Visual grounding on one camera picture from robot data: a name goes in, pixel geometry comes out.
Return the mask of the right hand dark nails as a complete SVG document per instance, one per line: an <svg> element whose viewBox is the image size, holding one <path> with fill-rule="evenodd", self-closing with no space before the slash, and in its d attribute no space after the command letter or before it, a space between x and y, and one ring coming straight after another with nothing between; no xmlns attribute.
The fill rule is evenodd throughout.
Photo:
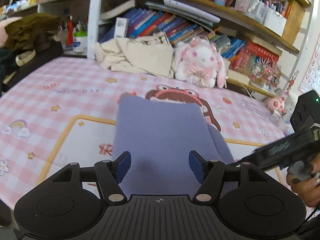
<svg viewBox="0 0 320 240"><path fill-rule="evenodd" d="M319 154L313 158L305 169L308 174L319 172ZM316 207L319 204L319 178L312 177L302 181L294 174L288 173L286 182L307 207Z"/></svg>

